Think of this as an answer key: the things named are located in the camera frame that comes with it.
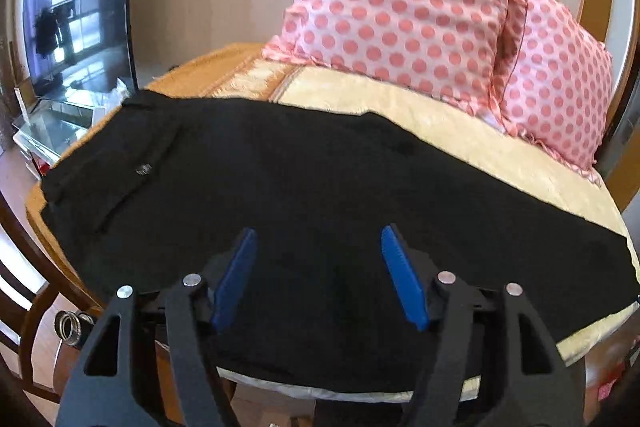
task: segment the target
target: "black pants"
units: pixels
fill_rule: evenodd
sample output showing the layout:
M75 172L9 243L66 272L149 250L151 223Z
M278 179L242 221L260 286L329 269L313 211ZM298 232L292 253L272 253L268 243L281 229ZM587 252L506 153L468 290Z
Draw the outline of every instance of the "black pants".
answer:
M255 229L220 364L265 380L413 388L434 335L404 318L380 254L389 223L472 285L520 283L556 341L638 294L624 237L371 113L142 91L42 187L45 222L105 301L170 285Z

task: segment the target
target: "pocket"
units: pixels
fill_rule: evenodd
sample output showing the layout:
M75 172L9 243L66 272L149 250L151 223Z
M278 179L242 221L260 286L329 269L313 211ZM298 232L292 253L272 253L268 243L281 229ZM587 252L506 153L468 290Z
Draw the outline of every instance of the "pocket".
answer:
M113 134L93 155L65 169L65 175L43 179L50 209L67 206L76 221L86 230L98 232L127 198L153 181L162 169L162 161L181 130L176 121L164 120L156 111L148 112L144 124L123 128L121 138ZM102 140L97 134L93 140ZM63 162L74 163L71 155Z

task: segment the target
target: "tv screen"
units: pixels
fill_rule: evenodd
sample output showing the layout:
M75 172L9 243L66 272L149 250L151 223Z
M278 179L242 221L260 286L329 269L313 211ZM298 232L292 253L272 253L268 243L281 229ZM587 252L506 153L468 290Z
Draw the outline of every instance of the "tv screen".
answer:
M27 64L37 96L91 105L92 92L111 92L118 80L135 88L127 0L23 1Z

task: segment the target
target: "pink polka dot pillow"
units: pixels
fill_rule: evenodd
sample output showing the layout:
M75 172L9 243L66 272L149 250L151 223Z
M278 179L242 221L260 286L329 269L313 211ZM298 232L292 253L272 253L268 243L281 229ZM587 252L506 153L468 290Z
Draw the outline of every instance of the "pink polka dot pillow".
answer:
M295 0L263 54L367 74L488 109L508 0Z
M510 0L492 94L498 123L599 181L611 56L556 0Z

